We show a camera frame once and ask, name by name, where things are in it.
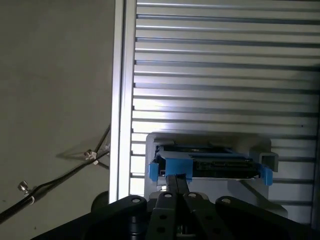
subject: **horizontal slot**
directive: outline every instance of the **horizontal slot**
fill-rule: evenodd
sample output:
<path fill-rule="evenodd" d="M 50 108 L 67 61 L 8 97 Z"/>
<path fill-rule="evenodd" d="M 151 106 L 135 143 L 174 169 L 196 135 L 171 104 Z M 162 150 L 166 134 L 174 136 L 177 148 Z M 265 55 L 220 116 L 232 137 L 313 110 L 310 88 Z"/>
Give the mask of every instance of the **horizontal slot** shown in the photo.
<path fill-rule="evenodd" d="M 319 59 L 320 48 L 237 46 L 222 44 L 179 44 L 166 42 L 136 42 L 135 51 L 139 53 L 177 53 L 177 54 L 215 54 L 238 56 L 270 56 L 288 58 Z"/>
<path fill-rule="evenodd" d="M 317 113 L 318 104 L 292 104 L 255 101 L 231 100 L 197 100 L 197 99 L 145 99 L 134 98 L 133 106 L 136 110 L 159 111 L 157 107 L 202 108 L 216 110 L 287 112 L 287 113 Z"/>
<path fill-rule="evenodd" d="M 190 86 L 191 88 L 229 87 L 229 88 L 261 88 L 261 89 L 286 89 L 286 90 L 317 90 L 319 81 L 308 80 L 274 80 L 274 79 L 246 79 L 246 78 L 222 78 L 222 77 L 192 77 L 192 76 L 155 76 L 135 75 L 136 84 L 177 85 Z"/>
<path fill-rule="evenodd" d="M 166 75 L 174 76 L 201 76 L 201 77 L 224 77 L 246 79 L 275 79 L 275 80 L 298 80 L 315 81 L 319 79 L 319 73 L 314 71 L 299 70 L 276 70 L 276 69 L 249 69 L 249 68 L 219 68 L 219 67 L 181 67 L 181 66 L 156 66 L 136 65 L 134 72 L 139 75 Z"/>
<path fill-rule="evenodd" d="M 229 132 L 284 136 L 316 136 L 316 127 L 282 126 L 282 125 L 254 125 L 236 123 L 191 123 L 191 122 L 147 122 L 133 121 L 133 132 L 152 133 L 158 130 L 189 130 L 204 132 Z"/>
<path fill-rule="evenodd" d="M 315 164 L 312 162 L 280 161 L 278 172 L 273 173 L 275 179 L 313 180 Z"/>
<path fill-rule="evenodd" d="M 315 149 L 303 149 L 303 148 L 283 148 L 283 147 L 273 147 L 272 152 L 279 154 L 282 158 L 315 158 Z"/>
<path fill-rule="evenodd" d="M 263 116 L 245 114 L 221 114 L 221 113 L 192 113 L 192 112 L 165 112 L 165 111 L 137 111 L 132 112 L 133 119 L 141 120 L 185 120 L 190 122 L 219 122 L 219 123 L 245 123 L 268 124 L 283 126 L 317 127 L 316 117 L 292 117 L 292 116 Z"/>
<path fill-rule="evenodd" d="M 143 178 L 130 178 L 130 190 L 131 195 L 144 195 L 145 193 L 145 180 Z"/>
<path fill-rule="evenodd" d="M 192 62 L 205 64 L 239 64 L 266 65 L 284 67 L 310 67 L 319 64 L 317 58 L 292 58 L 271 56 L 235 56 L 235 55 L 207 55 L 207 54 L 172 54 L 172 53 L 142 53 L 137 52 L 136 61 L 164 61 L 164 62 Z"/>
<path fill-rule="evenodd" d="M 302 81 L 291 81 L 291 84 Z M 304 95 L 319 95 L 317 89 L 319 82 L 313 82 L 313 89 L 283 89 L 283 88 L 266 88 L 266 87 L 250 87 L 250 86 L 212 86 L 212 85 L 195 85 L 195 84 L 155 84 L 155 83 L 135 83 L 134 87 L 137 89 L 161 89 L 161 90 L 193 90 L 193 91 L 236 91 L 236 92 L 253 92 L 253 93 L 272 93 L 272 94 L 304 94 Z"/>
<path fill-rule="evenodd" d="M 145 142 L 148 133 L 132 133 L 131 141 L 132 142 Z"/>
<path fill-rule="evenodd" d="M 130 172 L 131 173 L 145 173 L 146 157 L 145 156 L 131 156 Z"/>
<path fill-rule="evenodd" d="M 316 140 L 271 138 L 273 148 L 316 149 Z"/>
<path fill-rule="evenodd" d="M 239 41 L 239 40 L 214 40 L 214 39 L 185 39 L 170 37 L 136 37 L 136 43 L 154 43 L 154 44 L 195 44 L 195 45 L 224 45 L 224 46 L 244 46 L 244 47 L 266 47 L 266 48 L 302 48 L 319 49 L 319 43 L 306 42 L 275 42 L 275 41 Z"/>
<path fill-rule="evenodd" d="M 213 17 L 213 18 L 243 18 L 243 19 L 266 19 L 266 20 L 320 20 L 318 12 L 299 11 L 263 11 L 248 9 L 210 9 L 191 7 L 150 7 L 138 6 L 136 13 L 139 15 L 152 16 L 186 16 L 186 17 Z"/>
<path fill-rule="evenodd" d="M 168 113 L 201 113 L 201 114 L 240 114 L 240 115 L 259 115 L 259 116 L 279 116 L 279 117 L 307 117 L 316 118 L 317 112 L 287 112 L 265 109 L 228 109 L 228 108 L 206 108 L 206 107 L 180 107 L 180 106 L 157 106 L 157 105 L 134 105 L 136 111 L 158 111 Z"/>
<path fill-rule="evenodd" d="M 311 202 L 314 187 L 312 184 L 275 183 L 269 187 L 271 201 Z"/>
<path fill-rule="evenodd" d="M 292 65 L 275 65 L 275 64 L 245 64 L 245 63 L 223 63 L 223 62 L 195 62 L 195 61 L 149 61 L 149 60 L 136 60 L 137 66 L 153 66 L 159 67 L 184 67 L 184 68 L 211 68 L 211 69 L 243 69 L 243 70 L 260 70 L 260 71 L 300 71 L 300 72 L 319 72 L 317 65 L 311 66 L 292 66 Z"/>
<path fill-rule="evenodd" d="M 312 35 L 320 34 L 318 25 L 271 24 L 247 22 L 214 22 L 188 20 L 137 19 L 136 29 L 174 30 L 174 31 L 205 31 L 205 32 L 234 32 L 249 34 L 290 34 Z"/>
<path fill-rule="evenodd" d="M 139 97 L 169 97 L 188 99 L 211 99 L 211 100 L 238 100 L 238 101 L 261 101 L 292 104 L 312 104 L 319 102 L 318 95 L 311 94 L 286 94 L 254 91 L 227 91 L 227 90 L 179 90 L 179 89 L 148 89 L 134 88 L 133 95 Z"/>
<path fill-rule="evenodd" d="M 157 38 L 175 40 L 206 40 L 206 41 L 243 41 L 243 42 L 270 42 L 272 43 L 296 43 L 296 44 L 318 44 L 318 35 L 289 35 L 289 34 L 257 34 L 239 32 L 206 32 L 186 30 L 160 30 L 160 29 L 137 29 L 137 38 Z"/>
<path fill-rule="evenodd" d="M 268 10 L 317 12 L 320 3 L 315 1 L 265 1 L 265 0 L 137 0 L 139 7 L 211 8 L 237 10 Z"/>

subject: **black cable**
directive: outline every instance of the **black cable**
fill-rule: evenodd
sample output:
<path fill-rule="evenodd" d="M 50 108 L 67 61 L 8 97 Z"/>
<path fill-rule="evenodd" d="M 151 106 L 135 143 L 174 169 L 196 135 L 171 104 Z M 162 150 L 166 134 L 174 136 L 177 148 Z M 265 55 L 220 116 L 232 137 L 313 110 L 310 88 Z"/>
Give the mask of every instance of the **black cable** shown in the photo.
<path fill-rule="evenodd" d="M 52 181 L 48 181 L 46 183 L 43 183 L 39 186 L 37 186 L 36 188 L 34 188 L 28 196 L 26 196 L 25 198 L 23 198 L 22 200 L 20 200 L 19 202 L 17 202 L 15 205 L 9 207 L 7 210 L 3 211 L 2 213 L 0 213 L 0 224 L 3 223 L 4 221 L 6 221 L 7 219 L 9 219 L 10 217 L 12 217 L 14 214 L 16 214 L 17 212 L 19 212 L 20 210 L 22 210 L 24 207 L 28 206 L 29 204 L 32 203 L 33 201 L 33 197 L 34 197 L 34 201 L 38 201 L 39 197 L 35 198 L 35 195 L 44 187 L 48 187 L 48 189 L 46 189 L 46 191 L 41 192 L 41 196 L 44 196 L 48 191 L 50 191 L 51 189 L 55 188 L 57 185 L 63 183 L 66 179 L 68 179 L 69 177 L 71 177 L 72 175 L 76 174 L 77 172 L 79 172 L 80 170 L 82 170 L 84 167 L 91 165 L 92 163 L 94 163 L 95 161 L 99 160 L 100 158 L 102 158 L 103 156 L 107 155 L 109 152 L 106 151 L 102 154 L 100 154 L 96 159 L 92 159 L 92 160 L 88 160 L 87 162 L 81 164 L 80 166 L 76 167 L 75 169 L 71 170 L 70 172 L 64 174 L 61 177 L 58 177 Z"/>
<path fill-rule="evenodd" d="M 105 138 L 107 137 L 107 135 L 110 132 L 110 124 L 107 127 L 106 131 L 104 132 L 102 138 L 100 139 L 98 145 L 95 148 L 95 152 L 98 153 L 99 149 L 101 148 L 102 144 L 105 141 Z M 68 178 L 72 177 L 74 174 L 76 174 L 77 172 L 79 172 L 81 169 L 83 169 L 84 167 L 94 163 L 95 161 L 98 161 L 100 158 L 102 158 L 103 156 L 107 155 L 109 153 L 109 151 L 105 151 L 101 154 L 99 154 L 96 159 L 91 159 L 88 160 L 87 162 L 81 164 L 80 166 L 76 167 L 75 169 L 69 171 L 68 173 L 62 175 L 61 177 L 58 177 L 52 181 L 48 181 L 46 183 L 43 183 L 37 187 L 35 187 L 29 194 L 28 196 L 26 196 L 25 198 L 23 198 L 22 200 L 20 200 L 19 202 L 17 202 L 15 205 L 9 207 L 7 210 L 3 211 L 2 213 L 0 213 L 0 224 L 2 224 L 4 221 L 6 221 L 7 219 L 9 219 L 10 217 L 12 217 L 14 214 L 16 214 L 17 212 L 19 212 L 20 210 L 22 210 L 23 208 L 25 208 L 26 206 L 33 204 L 33 202 L 38 201 L 41 197 L 43 197 L 46 193 L 48 193 L 50 190 L 52 190 L 53 188 L 55 188 L 56 186 L 60 185 L 61 183 L 63 183 L 65 180 L 67 180 Z M 106 164 L 99 162 L 98 161 L 98 165 L 109 170 L 109 166 L 107 166 Z"/>
<path fill-rule="evenodd" d="M 95 153 L 98 153 L 99 149 L 101 148 L 102 144 L 104 143 L 104 141 L 105 141 L 105 139 L 106 139 L 106 137 L 107 137 L 107 135 L 108 135 L 109 132 L 110 132 L 110 124 L 109 124 L 109 126 L 106 128 L 106 130 L 105 130 L 104 134 L 102 135 L 102 137 L 101 137 L 98 145 L 95 147 L 95 149 L 94 149 L 94 152 L 95 152 Z"/>
<path fill-rule="evenodd" d="M 99 162 L 98 165 L 106 170 L 110 169 L 110 167 L 107 164 L 104 164 L 103 162 Z"/>

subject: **mounting bolt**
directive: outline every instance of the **mounting bolt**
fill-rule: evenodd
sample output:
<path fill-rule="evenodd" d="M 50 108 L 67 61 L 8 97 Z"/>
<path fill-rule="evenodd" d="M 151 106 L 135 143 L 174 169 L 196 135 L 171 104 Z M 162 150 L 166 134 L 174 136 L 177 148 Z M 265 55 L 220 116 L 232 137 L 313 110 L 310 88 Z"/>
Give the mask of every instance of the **mounting bolt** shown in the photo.
<path fill-rule="evenodd" d="M 197 195 L 196 195 L 195 193 L 189 193 L 188 196 L 189 196 L 190 198 L 195 198 Z"/>
<path fill-rule="evenodd" d="M 19 183 L 18 185 L 18 189 L 21 191 L 21 192 L 27 192 L 29 189 L 28 189 L 28 183 L 26 181 L 22 181 Z"/>
<path fill-rule="evenodd" d="M 221 200 L 221 202 L 225 203 L 225 204 L 230 204 L 231 203 L 231 200 L 228 199 L 228 198 L 224 198 Z"/>

